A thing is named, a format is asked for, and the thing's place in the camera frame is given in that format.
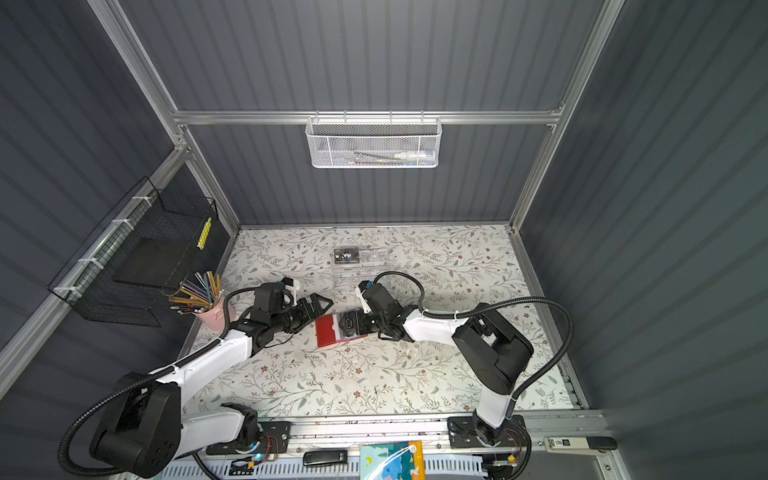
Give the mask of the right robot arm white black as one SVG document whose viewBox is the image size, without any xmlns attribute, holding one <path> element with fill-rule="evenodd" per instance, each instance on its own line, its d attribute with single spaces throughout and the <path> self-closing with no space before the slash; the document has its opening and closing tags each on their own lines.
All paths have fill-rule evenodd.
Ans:
<svg viewBox="0 0 768 480">
<path fill-rule="evenodd" d="M 534 347 L 498 311 L 481 303 L 470 312 L 430 311 L 403 305 L 380 283 L 357 289 L 361 306 L 339 315 L 345 337 L 375 335 L 383 341 L 430 342 L 456 348 L 482 386 L 473 416 L 479 436 L 498 434 L 511 419 L 519 394 L 519 377 Z"/>
</svg>

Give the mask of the red leather card holder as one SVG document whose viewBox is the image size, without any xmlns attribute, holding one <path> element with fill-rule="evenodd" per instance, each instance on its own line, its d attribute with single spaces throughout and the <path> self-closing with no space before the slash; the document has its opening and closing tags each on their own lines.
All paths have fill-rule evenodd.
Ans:
<svg viewBox="0 0 768 480">
<path fill-rule="evenodd" d="M 362 336 L 343 336 L 338 324 L 340 313 L 327 314 L 315 321 L 315 335 L 318 348 L 330 347 L 364 337 L 364 334 Z"/>
</svg>

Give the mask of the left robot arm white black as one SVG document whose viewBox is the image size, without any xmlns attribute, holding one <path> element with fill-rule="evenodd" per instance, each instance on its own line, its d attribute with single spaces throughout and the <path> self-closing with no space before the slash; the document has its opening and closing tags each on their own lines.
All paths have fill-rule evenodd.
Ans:
<svg viewBox="0 0 768 480">
<path fill-rule="evenodd" d="M 241 315 L 231 311 L 232 298 L 244 292 L 252 305 Z M 227 370 L 271 346 L 278 333 L 296 334 L 325 315 L 331 299 L 317 293 L 301 297 L 295 281 L 235 290 L 219 303 L 223 327 L 209 344 L 147 375 L 127 375 L 97 411 L 101 418 L 90 444 L 93 459 L 113 472 L 149 478 L 172 460 L 215 444 L 240 451 L 259 446 L 263 433 L 256 410 L 224 402 L 188 414 L 187 403 Z"/>
</svg>

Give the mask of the black VIP credit card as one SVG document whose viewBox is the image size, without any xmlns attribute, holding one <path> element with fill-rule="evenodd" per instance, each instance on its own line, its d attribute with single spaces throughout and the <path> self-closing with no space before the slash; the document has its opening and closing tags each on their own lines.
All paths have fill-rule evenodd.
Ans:
<svg viewBox="0 0 768 480">
<path fill-rule="evenodd" d="M 360 263 L 360 249 L 357 246 L 342 246 L 333 249 L 333 260 L 336 265 Z"/>
</svg>

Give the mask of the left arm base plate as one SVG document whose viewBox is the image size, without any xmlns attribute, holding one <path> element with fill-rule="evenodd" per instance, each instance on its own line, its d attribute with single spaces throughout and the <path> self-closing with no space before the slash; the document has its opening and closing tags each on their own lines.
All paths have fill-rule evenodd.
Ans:
<svg viewBox="0 0 768 480">
<path fill-rule="evenodd" d="M 284 454 L 288 449 L 292 423 L 288 421 L 260 422 L 253 439 L 236 439 L 228 443 L 210 445 L 209 456 Z"/>
</svg>

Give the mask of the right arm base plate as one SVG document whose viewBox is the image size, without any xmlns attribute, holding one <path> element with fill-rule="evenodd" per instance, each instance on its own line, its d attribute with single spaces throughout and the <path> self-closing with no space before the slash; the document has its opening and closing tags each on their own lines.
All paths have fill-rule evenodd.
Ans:
<svg viewBox="0 0 768 480">
<path fill-rule="evenodd" d="M 486 425 L 475 415 L 452 416 L 447 419 L 447 427 L 450 446 L 454 449 L 521 449 L 532 444 L 522 415 L 513 415 L 498 428 Z"/>
</svg>

